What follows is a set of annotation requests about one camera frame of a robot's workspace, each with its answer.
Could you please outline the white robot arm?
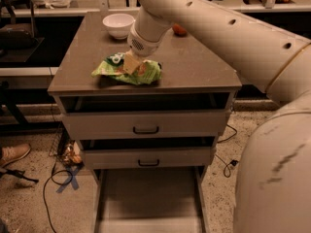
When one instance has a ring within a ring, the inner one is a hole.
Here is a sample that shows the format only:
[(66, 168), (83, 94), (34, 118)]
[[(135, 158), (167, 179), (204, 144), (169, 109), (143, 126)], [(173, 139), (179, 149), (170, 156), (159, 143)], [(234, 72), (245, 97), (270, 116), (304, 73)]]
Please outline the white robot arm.
[(311, 233), (311, 43), (206, 0), (138, 0), (128, 43), (140, 56), (183, 26), (279, 110), (244, 148), (237, 173), (234, 233)]

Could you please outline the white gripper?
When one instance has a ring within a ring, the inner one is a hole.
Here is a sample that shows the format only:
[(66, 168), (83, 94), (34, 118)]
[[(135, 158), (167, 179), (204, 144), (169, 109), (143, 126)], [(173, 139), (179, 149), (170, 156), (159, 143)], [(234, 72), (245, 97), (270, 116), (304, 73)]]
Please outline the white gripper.
[(133, 74), (143, 62), (139, 56), (152, 55), (161, 43), (161, 35), (157, 31), (141, 27), (135, 23), (130, 28), (127, 42), (134, 53), (131, 50), (125, 53), (123, 70), (127, 74)]

